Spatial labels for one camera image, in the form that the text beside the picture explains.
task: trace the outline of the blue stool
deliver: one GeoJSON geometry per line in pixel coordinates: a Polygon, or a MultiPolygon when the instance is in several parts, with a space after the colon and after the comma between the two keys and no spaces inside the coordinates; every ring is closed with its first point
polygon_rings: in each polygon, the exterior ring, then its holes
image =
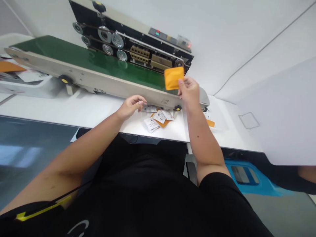
{"type": "Polygon", "coordinates": [[[261,171],[259,171],[256,166],[247,161],[235,161],[226,160],[225,164],[230,172],[231,177],[236,183],[237,187],[243,194],[259,194],[259,195],[269,195],[269,196],[288,196],[294,193],[290,190],[280,188],[279,186],[273,184],[261,171]],[[233,169],[235,167],[242,167],[247,175],[249,182],[237,181],[234,175],[233,169]],[[250,170],[253,170],[257,179],[255,180],[253,174],[250,170]]]}

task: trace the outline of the control panel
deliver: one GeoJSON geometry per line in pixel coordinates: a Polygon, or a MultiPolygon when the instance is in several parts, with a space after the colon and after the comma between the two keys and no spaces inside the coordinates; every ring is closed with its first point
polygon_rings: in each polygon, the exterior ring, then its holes
{"type": "Polygon", "coordinates": [[[191,42],[189,42],[187,39],[187,41],[185,40],[182,40],[182,39],[185,39],[184,37],[182,36],[178,36],[178,38],[181,38],[181,40],[177,40],[176,38],[173,38],[171,37],[170,35],[167,35],[159,30],[156,30],[154,28],[150,28],[149,32],[148,32],[149,35],[152,35],[152,36],[155,36],[163,41],[166,41],[170,44],[173,44],[175,46],[178,46],[179,48],[182,48],[188,52],[191,53],[191,42]]]}

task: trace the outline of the gray floor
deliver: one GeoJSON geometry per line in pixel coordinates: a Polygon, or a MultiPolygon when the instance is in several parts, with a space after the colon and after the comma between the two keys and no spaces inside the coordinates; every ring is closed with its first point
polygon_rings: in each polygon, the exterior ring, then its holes
{"type": "Polygon", "coordinates": [[[0,209],[70,144],[76,130],[0,117],[0,209]]]}
{"type": "MultiPolygon", "coordinates": [[[[76,130],[0,117],[0,209],[69,145],[76,130]]],[[[131,143],[157,144],[160,141],[131,135],[123,137],[131,143]]],[[[193,155],[187,155],[186,161],[196,164],[193,155]]],[[[306,194],[286,197],[247,194],[245,197],[276,237],[315,236],[316,206],[306,194]]]]}

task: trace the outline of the white table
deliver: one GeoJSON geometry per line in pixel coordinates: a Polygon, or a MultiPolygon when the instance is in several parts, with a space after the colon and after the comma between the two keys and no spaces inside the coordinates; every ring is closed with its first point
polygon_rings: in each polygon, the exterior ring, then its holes
{"type": "MultiPolygon", "coordinates": [[[[1,98],[9,95],[0,93],[1,98]]],[[[238,107],[231,103],[210,98],[211,119],[215,122],[213,132],[221,147],[262,152],[260,144],[243,126],[238,107]]],[[[34,121],[63,124],[82,128],[94,128],[103,119],[115,112],[124,99],[106,95],[91,94],[79,89],[69,96],[62,90],[54,99],[17,95],[0,106],[0,116],[29,119],[34,121]]],[[[120,132],[139,136],[189,142],[185,110],[178,113],[175,121],[165,128],[149,133],[143,123],[151,113],[135,112],[121,127],[120,132]]]]}

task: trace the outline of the small white packet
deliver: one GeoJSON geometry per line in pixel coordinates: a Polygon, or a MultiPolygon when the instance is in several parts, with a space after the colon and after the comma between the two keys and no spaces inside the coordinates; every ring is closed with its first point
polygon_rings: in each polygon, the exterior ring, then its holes
{"type": "Polygon", "coordinates": [[[161,112],[161,110],[158,110],[157,113],[155,113],[155,115],[153,116],[153,118],[161,123],[165,123],[165,121],[166,121],[166,117],[161,112]]]}
{"type": "Polygon", "coordinates": [[[160,128],[160,127],[153,128],[153,129],[149,130],[149,132],[150,132],[150,133],[153,133],[153,132],[156,131],[158,128],[160,128]]]}
{"type": "Polygon", "coordinates": [[[174,120],[172,114],[167,111],[167,110],[161,110],[161,112],[164,114],[164,116],[166,117],[166,120],[174,120]]]}
{"type": "Polygon", "coordinates": [[[142,111],[155,113],[157,112],[157,107],[153,105],[144,105],[142,111]]]}
{"type": "Polygon", "coordinates": [[[153,118],[146,118],[144,120],[144,122],[145,122],[149,132],[151,132],[151,130],[153,130],[153,129],[156,130],[159,127],[159,124],[153,118]]]}

